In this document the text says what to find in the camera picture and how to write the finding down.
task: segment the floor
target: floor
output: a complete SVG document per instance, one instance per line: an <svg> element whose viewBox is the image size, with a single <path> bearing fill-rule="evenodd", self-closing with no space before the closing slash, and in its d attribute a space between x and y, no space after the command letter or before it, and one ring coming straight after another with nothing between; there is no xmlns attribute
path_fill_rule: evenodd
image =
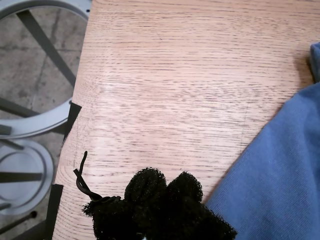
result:
<svg viewBox="0 0 320 240"><path fill-rule="evenodd" d="M76 75L86 21L67 10L54 7L36 8L31 12ZM0 20L0 32L0 97L42 113L72 96L73 88L15 15ZM0 118L17 117L0 111ZM33 140L50 151L57 166L63 135L48 133ZM11 240L43 221L48 199L47 195L34 209L38 212L37 218L2 234L1 240ZM0 228L25 215L0 215Z"/></svg>

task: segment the blue fabric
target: blue fabric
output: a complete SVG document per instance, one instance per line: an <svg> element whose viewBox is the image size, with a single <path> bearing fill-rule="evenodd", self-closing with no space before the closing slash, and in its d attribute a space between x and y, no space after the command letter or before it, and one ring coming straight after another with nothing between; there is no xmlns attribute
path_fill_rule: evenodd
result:
<svg viewBox="0 0 320 240"><path fill-rule="evenodd" d="M236 240L320 239L320 83L284 104L207 206Z"/></svg>

